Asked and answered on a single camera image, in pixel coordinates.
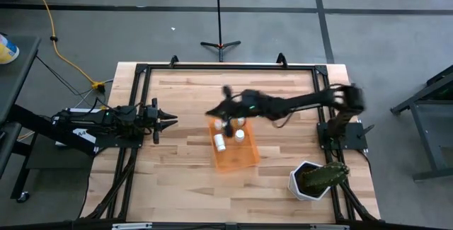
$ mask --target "black floor stripe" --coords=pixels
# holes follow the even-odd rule
[[[4,9],[45,10],[42,4],[0,4]],[[216,7],[197,6],[99,6],[99,5],[66,5],[50,4],[53,11],[168,11],[168,12],[217,12]],[[237,13],[318,13],[317,8],[293,7],[221,7],[222,12]],[[401,10],[401,9],[351,9],[323,8],[324,14],[357,14],[357,15],[453,15],[453,10]]]
[[[333,59],[333,51],[331,39],[328,36],[326,14],[324,12],[323,0],[316,0],[316,7],[318,9],[319,25],[321,27],[321,37],[324,44],[324,52],[326,53],[327,64],[335,64]]]
[[[356,15],[453,15],[453,10],[399,10],[399,9],[324,9],[327,14]]]
[[[0,8],[21,10],[45,10],[43,4],[0,4]],[[101,6],[49,4],[53,11],[180,11],[180,12],[217,12],[217,7],[197,6]],[[221,7],[222,12],[237,13],[316,13],[316,8],[291,7]]]

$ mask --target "black stand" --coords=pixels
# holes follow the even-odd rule
[[[219,44],[214,44],[210,42],[201,42],[203,46],[215,47],[219,50],[219,62],[224,61],[224,49],[228,46],[240,45],[241,41],[222,43],[222,22],[220,21],[220,0],[217,0],[217,17],[219,19]]]

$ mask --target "gray floor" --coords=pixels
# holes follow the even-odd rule
[[[39,3],[40,0],[23,0]],[[49,0],[60,4],[133,6],[214,6],[215,0]],[[451,9],[452,0],[323,0],[326,8]],[[314,0],[222,0],[224,6],[315,7]],[[217,41],[215,13],[53,11],[60,51],[97,80],[113,77],[119,61],[215,62],[216,53],[199,41]],[[326,63],[316,14],[223,13],[224,41],[242,40],[225,55],[227,62],[274,62],[284,52],[290,62]],[[429,165],[412,117],[394,117],[389,108],[420,89],[430,76],[452,64],[453,16],[327,15],[336,63],[362,86],[373,180],[382,219],[393,223],[453,228],[453,178],[414,183],[412,174]],[[59,60],[48,37],[44,11],[1,10],[0,30],[43,38],[40,56],[80,90],[88,82]],[[57,83],[36,62],[19,103],[51,115],[79,98]],[[74,219],[79,213],[86,174],[83,171],[34,172],[33,193],[25,204],[8,199],[21,164],[13,157],[0,180],[0,225]]]

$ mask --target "orange tray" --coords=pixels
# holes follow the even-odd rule
[[[242,130],[244,131],[245,137],[242,142],[237,142],[234,137],[228,138],[224,135],[225,150],[217,151],[215,146],[214,135],[223,134],[223,130],[216,130],[214,127],[214,121],[216,119],[209,119],[209,129],[211,136],[211,145],[214,150],[215,166],[218,171],[226,172],[254,166],[260,162],[260,155],[255,143],[255,137],[249,121],[246,121]],[[237,121],[232,120],[233,134],[238,130]]]

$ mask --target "wooden table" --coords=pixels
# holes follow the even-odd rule
[[[128,104],[135,64],[118,64],[109,105]],[[327,67],[331,84],[349,83],[345,65]],[[326,163],[318,145],[316,109],[294,114],[282,129],[275,129],[265,119],[250,120],[261,157],[259,165],[230,173],[216,172],[204,112],[223,99],[224,84],[231,85],[234,94],[246,88],[283,98],[314,92],[308,71],[153,70],[147,102],[157,97],[159,107],[177,115],[179,122],[161,134],[159,145],[154,145],[151,137],[145,138],[137,158],[127,220],[333,223],[330,193],[318,202],[301,202],[287,189],[289,172],[302,161]],[[106,149],[96,157],[82,216],[90,213],[110,188],[117,153],[118,149]],[[352,190],[379,218],[367,162],[356,151],[344,154]],[[346,216],[345,199],[339,193]]]

